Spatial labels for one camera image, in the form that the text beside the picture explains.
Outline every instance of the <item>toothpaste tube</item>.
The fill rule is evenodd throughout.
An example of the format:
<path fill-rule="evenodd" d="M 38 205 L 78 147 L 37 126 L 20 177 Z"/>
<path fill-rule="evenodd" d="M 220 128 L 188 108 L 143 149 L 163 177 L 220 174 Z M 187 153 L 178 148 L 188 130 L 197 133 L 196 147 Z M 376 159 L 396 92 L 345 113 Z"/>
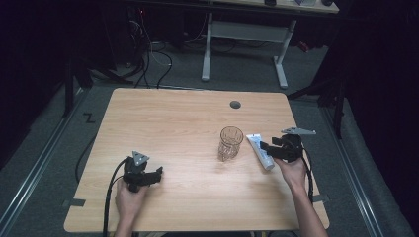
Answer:
<path fill-rule="evenodd" d="M 261 149 L 260 142 L 262 141 L 262 137 L 260 134 L 250 134 L 246 135 L 247 139 L 249 139 L 250 144 L 255 150 L 256 154 L 258 155 L 259 161 L 262 163 L 265 170 L 272 170 L 274 165 L 274 159 L 272 156 L 269 156 L 265 150 Z"/>

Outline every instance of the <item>human hand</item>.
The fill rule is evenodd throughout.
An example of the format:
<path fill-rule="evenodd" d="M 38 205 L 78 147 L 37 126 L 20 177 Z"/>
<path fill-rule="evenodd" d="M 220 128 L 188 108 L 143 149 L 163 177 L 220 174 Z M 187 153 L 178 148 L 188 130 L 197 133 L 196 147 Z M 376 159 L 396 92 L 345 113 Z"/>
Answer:
<path fill-rule="evenodd" d="M 306 171 L 302 159 L 298 158 L 290 163 L 278 158 L 275 158 L 274 160 L 280 166 L 284 180 L 287 182 L 292 192 L 301 189 L 305 190 Z"/>
<path fill-rule="evenodd" d="M 133 193 L 128 189 L 128 184 L 120 179 L 117 182 L 116 204 L 120 214 L 120 222 L 133 222 L 139 214 L 145 193 L 148 187 L 141 187 L 138 193 Z"/>

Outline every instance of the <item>finger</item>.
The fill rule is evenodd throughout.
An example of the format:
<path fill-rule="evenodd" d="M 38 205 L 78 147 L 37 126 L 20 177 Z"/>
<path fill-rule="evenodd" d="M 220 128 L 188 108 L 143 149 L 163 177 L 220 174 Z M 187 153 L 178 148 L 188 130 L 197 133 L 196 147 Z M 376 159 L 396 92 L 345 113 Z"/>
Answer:
<path fill-rule="evenodd" d="M 143 187 L 141 187 L 140 189 L 139 189 L 139 194 L 141 195 L 141 196 L 145 196 L 145 193 L 147 193 L 147 190 L 148 190 L 148 186 L 143 186 Z"/>
<path fill-rule="evenodd" d="M 274 158 L 275 163 L 277 163 L 280 167 L 286 165 L 287 163 L 279 158 Z"/>

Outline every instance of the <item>wood grain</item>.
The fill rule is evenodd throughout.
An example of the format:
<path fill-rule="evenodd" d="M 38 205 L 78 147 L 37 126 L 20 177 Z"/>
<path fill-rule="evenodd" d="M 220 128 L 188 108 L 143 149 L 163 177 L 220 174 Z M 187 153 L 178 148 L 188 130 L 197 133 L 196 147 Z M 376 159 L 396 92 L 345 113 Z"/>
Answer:
<path fill-rule="evenodd" d="M 231 101 L 241 108 L 231 108 Z M 75 194 L 86 203 L 70 207 L 64 228 L 102 231 L 108 183 L 117 165 L 136 150 L 150 157 L 147 172 L 163 166 L 164 173 L 147 192 L 135 230 L 298 229 L 280 169 L 265 171 L 247 139 L 234 159 L 217 159 L 219 133 L 230 125 L 270 142 L 295 121 L 287 97 L 279 93 L 117 89 Z M 119 218 L 114 197 L 115 192 L 110 231 Z M 323 204 L 314 206 L 327 227 Z"/>

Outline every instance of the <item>clear glass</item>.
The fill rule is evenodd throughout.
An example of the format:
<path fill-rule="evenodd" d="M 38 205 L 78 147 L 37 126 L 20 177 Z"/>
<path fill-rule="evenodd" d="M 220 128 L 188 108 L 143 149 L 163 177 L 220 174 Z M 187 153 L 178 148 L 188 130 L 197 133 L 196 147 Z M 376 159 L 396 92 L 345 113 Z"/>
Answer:
<path fill-rule="evenodd" d="M 220 134 L 221 141 L 218 146 L 218 159 L 226 161 L 234 158 L 243 141 L 243 132 L 235 126 L 225 127 Z"/>

